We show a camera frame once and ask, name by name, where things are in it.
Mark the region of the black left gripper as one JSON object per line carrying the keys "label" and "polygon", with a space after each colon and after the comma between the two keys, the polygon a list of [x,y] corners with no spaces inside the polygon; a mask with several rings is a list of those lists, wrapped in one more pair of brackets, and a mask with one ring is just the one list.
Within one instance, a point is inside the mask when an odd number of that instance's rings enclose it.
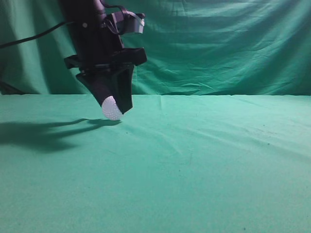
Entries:
{"label": "black left gripper", "polygon": [[132,107],[132,76],[134,66],[147,62],[144,48],[126,48],[117,34],[111,14],[100,12],[64,13],[75,55],[64,59],[67,69],[93,69],[108,65],[126,65],[113,76],[108,74],[76,75],[102,106],[107,98],[116,101],[122,114]]}

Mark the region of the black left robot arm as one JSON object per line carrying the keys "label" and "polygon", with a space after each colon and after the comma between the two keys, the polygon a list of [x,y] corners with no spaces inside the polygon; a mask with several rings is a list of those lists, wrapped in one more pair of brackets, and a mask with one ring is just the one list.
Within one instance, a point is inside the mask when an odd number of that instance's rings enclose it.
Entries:
{"label": "black left robot arm", "polygon": [[126,48],[121,36],[143,33],[145,14],[134,13],[104,0],[59,1],[75,55],[64,59],[68,69],[104,111],[123,115],[132,107],[132,76],[147,62],[144,48]]}

